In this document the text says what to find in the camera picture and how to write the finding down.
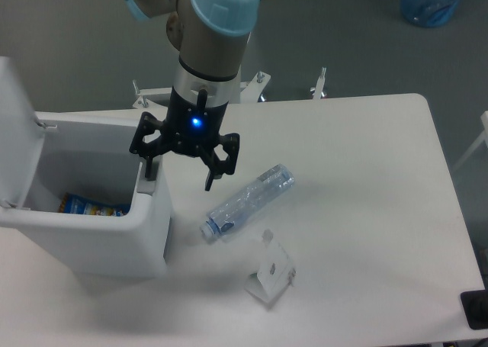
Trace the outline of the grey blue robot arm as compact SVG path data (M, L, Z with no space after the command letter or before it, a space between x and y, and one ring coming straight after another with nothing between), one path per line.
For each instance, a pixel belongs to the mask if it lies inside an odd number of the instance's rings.
M178 68L165 120L141 115L129 151L146 162L167 152L199 157L209 173L205 188L232 175L239 155L237 133L220 134L249 36L263 0L124 0L138 20L175 14L172 45Z

